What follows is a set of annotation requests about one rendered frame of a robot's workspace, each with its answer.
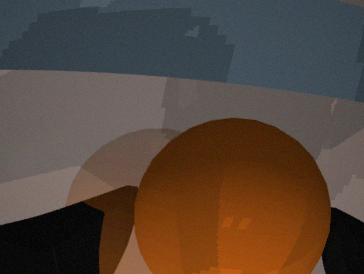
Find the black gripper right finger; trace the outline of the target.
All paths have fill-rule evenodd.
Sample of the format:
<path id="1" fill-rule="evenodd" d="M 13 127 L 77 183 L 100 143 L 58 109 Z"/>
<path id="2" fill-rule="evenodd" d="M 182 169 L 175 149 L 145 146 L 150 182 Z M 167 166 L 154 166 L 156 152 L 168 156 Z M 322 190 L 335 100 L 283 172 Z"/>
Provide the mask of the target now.
<path id="1" fill-rule="evenodd" d="M 323 253 L 325 274 L 364 274 L 364 222 L 331 207 Z"/>

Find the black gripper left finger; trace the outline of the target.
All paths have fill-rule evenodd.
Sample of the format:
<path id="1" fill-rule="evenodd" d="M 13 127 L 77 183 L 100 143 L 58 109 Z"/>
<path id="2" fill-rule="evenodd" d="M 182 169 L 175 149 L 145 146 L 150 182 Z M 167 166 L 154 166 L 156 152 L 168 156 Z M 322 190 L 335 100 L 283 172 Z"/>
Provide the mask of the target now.
<path id="1" fill-rule="evenodd" d="M 0 226 L 0 274 L 100 274 L 104 211 L 84 202 Z"/>

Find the orange ball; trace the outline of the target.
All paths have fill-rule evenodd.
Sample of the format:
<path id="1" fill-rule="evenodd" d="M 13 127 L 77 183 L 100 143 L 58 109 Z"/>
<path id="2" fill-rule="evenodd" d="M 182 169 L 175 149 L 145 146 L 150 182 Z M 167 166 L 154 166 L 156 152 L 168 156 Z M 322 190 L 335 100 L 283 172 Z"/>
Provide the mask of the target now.
<path id="1" fill-rule="evenodd" d="M 327 182 L 300 142 L 222 118 L 181 134 L 175 176 L 185 274 L 311 274 L 331 223 Z"/>
<path id="2" fill-rule="evenodd" d="M 70 183 L 65 206 L 84 202 L 105 213 L 100 274 L 185 274 L 175 207 L 182 133 L 126 133 L 96 150 Z"/>

